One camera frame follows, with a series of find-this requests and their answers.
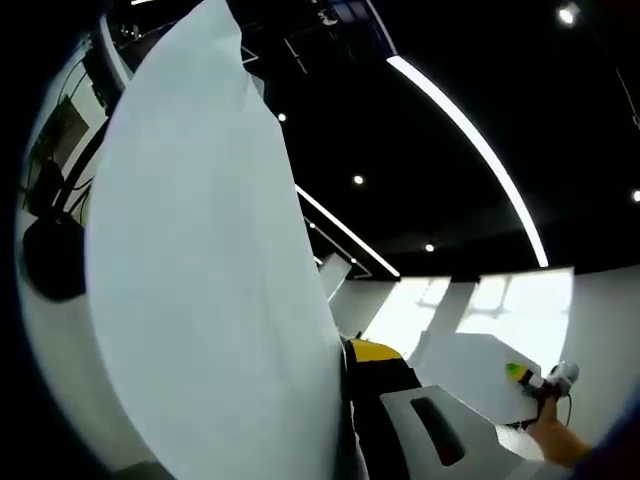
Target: led strip light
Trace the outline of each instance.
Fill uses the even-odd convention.
[[[311,195],[309,195],[307,192],[305,192],[298,185],[296,185],[296,192],[298,192],[298,194],[302,198],[304,198],[307,202],[309,202],[311,205],[316,207],[316,209],[318,209],[318,211],[320,211],[320,213],[322,213],[325,217],[327,217],[329,220],[331,220],[331,222],[336,227],[338,227],[340,230],[342,230],[351,240],[356,242],[356,244],[358,244],[358,246],[360,246],[360,248],[362,248],[365,252],[367,252],[369,255],[371,255],[373,258],[375,258],[378,261],[378,263],[380,263],[380,265],[382,265],[384,268],[386,268],[394,277],[399,277],[400,276],[400,272],[398,272],[395,268],[393,268],[391,265],[389,265],[389,263],[384,258],[382,258],[380,255],[378,255],[369,245],[364,243],[360,239],[360,237],[358,237],[355,233],[353,233],[351,230],[349,230],[344,223],[342,223],[340,220],[338,220],[336,217],[334,217],[329,212],[329,210],[327,210],[322,205],[320,205]]]
[[[464,113],[440,90],[431,80],[420,73],[413,65],[404,58],[395,55],[387,58],[387,62],[405,77],[411,80],[420,90],[426,93],[448,116],[455,122],[462,133],[466,135],[469,141],[476,147],[476,150],[482,155],[485,162],[489,165],[494,175],[498,178],[500,185],[506,192],[513,208],[520,217],[520,221],[529,237],[531,247],[536,255],[540,267],[548,267],[549,261],[542,246],[540,235],[533,224],[533,219],[529,214],[529,210],[524,204],[520,192],[511,180],[511,177],[505,170],[502,162],[498,159],[493,149],[487,141],[482,137],[478,129],[471,123]]]

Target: hand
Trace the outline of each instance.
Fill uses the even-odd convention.
[[[527,430],[544,454],[545,460],[572,468],[591,447],[558,420],[556,399],[545,400],[538,420]]]

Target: black slot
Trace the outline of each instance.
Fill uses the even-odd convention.
[[[462,460],[464,458],[462,443],[438,407],[428,398],[411,400],[411,406],[431,437],[442,465],[448,467]]]

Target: yellow object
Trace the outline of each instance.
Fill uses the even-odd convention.
[[[514,382],[519,382],[524,377],[524,374],[529,370],[527,367],[518,365],[516,363],[507,363],[507,375]]]
[[[380,343],[368,342],[357,338],[352,338],[350,342],[356,353],[356,362],[375,362],[379,360],[402,358],[402,355],[396,352],[393,348]]]

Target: ceiling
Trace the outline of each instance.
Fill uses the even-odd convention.
[[[175,3],[156,0],[118,15],[145,32],[191,7]],[[353,13],[363,2],[350,3]],[[640,188],[640,129],[615,70],[640,107],[640,6],[578,3],[582,15],[566,28],[555,1],[372,0],[398,53],[493,147],[550,265],[592,271],[640,261],[640,204],[632,201]],[[370,9],[348,21],[342,1],[229,4],[251,59],[246,68],[266,81],[272,111],[287,116],[282,128],[296,183],[403,276],[538,266],[483,157],[385,62],[392,46]],[[356,174],[363,185],[352,181]],[[374,278],[394,278],[301,205]],[[335,251],[317,232],[310,238],[316,256]]]

